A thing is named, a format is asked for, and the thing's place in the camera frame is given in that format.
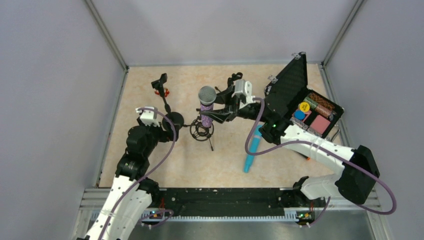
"turquoise tube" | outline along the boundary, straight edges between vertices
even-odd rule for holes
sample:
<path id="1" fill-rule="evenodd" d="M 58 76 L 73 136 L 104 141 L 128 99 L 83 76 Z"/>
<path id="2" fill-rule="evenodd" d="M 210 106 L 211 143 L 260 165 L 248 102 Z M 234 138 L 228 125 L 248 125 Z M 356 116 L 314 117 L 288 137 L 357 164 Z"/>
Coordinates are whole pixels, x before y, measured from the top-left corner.
<path id="1" fill-rule="evenodd" d="M 261 142 L 262 134 L 259 132 L 260 127 L 262 127 L 262 125 L 258 125 L 256 127 L 256 130 L 254 131 L 253 139 L 252 139 L 252 142 L 251 142 L 250 148 L 249 148 L 249 151 L 251 153 L 256 153 L 256 151 L 258 150 L 258 147 L 259 147 L 259 143 Z M 255 156 L 252 156 L 252 155 L 249 155 L 249 154 L 247 155 L 246 162 L 244 163 L 244 172 L 245 173 L 249 172 L 249 169 L 251 168 L 254 159 L 255 159 Z"/>

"purple microphone handle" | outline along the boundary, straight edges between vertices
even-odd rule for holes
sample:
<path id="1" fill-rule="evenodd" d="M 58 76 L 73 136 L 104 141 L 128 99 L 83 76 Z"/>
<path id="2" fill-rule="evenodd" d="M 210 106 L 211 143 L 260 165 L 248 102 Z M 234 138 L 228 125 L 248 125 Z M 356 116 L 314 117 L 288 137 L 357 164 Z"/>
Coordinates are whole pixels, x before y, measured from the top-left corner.
<path id="1" fill-rule="evenodd" d="M 213 109 L 214 109 L 214 104 L 211 104 L 209 106 L 200 104 L 200 111 L 209 111 Z M 212 126 L 213 119 L 205 115 L 200 115 L 200 116 L 201 116 L 201 124 L 203 125 L 203 127 L 210 128 Z"/>

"microphone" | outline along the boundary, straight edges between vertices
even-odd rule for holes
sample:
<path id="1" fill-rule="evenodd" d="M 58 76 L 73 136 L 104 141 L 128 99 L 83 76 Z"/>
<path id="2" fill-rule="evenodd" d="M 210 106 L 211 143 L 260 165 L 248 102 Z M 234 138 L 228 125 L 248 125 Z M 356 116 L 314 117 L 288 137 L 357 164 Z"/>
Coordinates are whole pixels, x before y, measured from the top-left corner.
<path id="1" fill-rule="evenodd" d="M 200 101 L 200 111 L 209 111 L 214 109 L 214 101 L 217 99 L 217 93 L 215 89 L 211 86 L 204 86 L 200 88 L 198 93 L 198 98 Z M 212 125 L 213 119 L 205 116 L 201 116 L 201 124 L 205 128 L 210 128 Z"/>

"white wall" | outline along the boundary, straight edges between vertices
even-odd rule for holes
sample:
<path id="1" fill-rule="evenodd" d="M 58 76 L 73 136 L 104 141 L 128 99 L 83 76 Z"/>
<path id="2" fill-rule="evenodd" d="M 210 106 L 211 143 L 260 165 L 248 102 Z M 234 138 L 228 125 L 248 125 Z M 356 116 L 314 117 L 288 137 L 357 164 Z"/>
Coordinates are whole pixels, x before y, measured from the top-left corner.
<path id="1" fill-rule="evenodd" d="M 82 0 L 0 3 L 0 233 L 66 240 L 123 71 Z"/>
<path id="2" fill-rule="evenodd" d="M 130 66 L 322 61 L 355 0 L 94 0 Z"/>
<path id="3" fill-rule="evenodd" d="M 424 234 L 423 12 L 422 0 L 367 1 L 328 66 L 354 144 L 372 149 L 397 197 L 387 219 L 399 240 Z"/>

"silver microphone grille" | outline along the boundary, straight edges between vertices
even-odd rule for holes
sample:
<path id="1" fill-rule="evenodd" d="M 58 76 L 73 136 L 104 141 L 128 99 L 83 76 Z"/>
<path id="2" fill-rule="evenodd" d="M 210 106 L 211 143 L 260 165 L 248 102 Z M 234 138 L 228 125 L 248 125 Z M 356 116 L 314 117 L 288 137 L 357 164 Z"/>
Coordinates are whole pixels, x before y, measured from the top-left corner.
<path id="1" fill-rule="evenodd" d="M 200 103 L 203 105 L 211 105 L 214 103 L 215 99 L 217 99 L 217 93 L 215 89 L 211 86 L 204 86 L 200 88 L 198 97 Z"/>

